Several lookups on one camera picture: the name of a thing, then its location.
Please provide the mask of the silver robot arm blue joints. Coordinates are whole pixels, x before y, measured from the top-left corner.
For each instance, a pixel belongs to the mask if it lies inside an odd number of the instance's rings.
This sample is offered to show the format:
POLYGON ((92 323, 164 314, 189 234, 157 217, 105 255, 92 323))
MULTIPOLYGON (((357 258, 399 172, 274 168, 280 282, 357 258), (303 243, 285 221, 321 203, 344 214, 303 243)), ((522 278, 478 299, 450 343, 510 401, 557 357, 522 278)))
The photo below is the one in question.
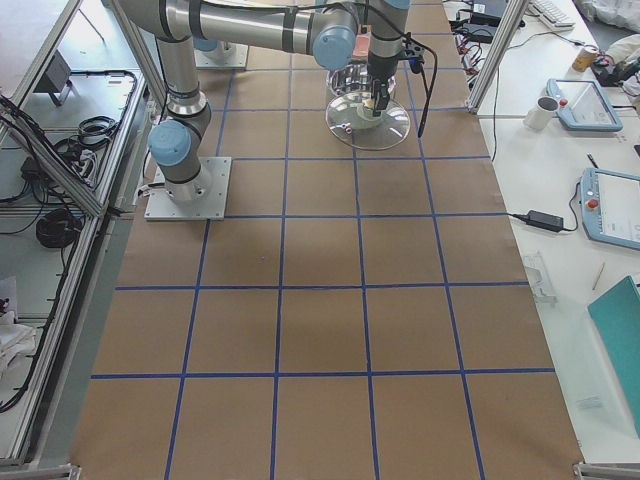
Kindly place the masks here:
POLYGON ((148 146, 164 177, 165 197, 188 205, 212 195, 214 176, 198 150, 211 118, 197 70, 233 68, 249 47, 304 54, 329 73, 334 100, 326 122, 343 143, 386 150, 410 130, 394 99, 394 76, 408 42, 406 1, 123 1, 127 20, 153 35, 166 88, 168 119, 148 146))

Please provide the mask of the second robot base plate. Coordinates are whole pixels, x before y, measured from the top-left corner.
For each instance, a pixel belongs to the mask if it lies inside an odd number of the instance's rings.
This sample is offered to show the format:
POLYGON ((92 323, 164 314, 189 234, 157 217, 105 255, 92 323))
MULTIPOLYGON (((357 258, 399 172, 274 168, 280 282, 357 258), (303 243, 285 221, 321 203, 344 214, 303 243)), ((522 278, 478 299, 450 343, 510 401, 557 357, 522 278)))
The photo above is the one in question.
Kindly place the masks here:
POLYGON ((195 44, 195 63, 200 70, 245 70, 249 47, 242 44, 218 42, 195 44))

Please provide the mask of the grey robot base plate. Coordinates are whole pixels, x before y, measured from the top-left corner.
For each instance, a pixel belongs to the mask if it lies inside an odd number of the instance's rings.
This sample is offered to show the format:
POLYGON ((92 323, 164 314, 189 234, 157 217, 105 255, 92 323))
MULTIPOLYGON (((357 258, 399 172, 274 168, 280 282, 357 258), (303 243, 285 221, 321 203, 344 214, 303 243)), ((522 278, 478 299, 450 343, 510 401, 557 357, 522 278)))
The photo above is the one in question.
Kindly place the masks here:
POLYGON ((159 187, 148 190, 144 217, 148 221, 223 220, 232 167, 230 157, 200 157, 199 175, 184 184, 166 182, 156 168, 154 182, 159 187))

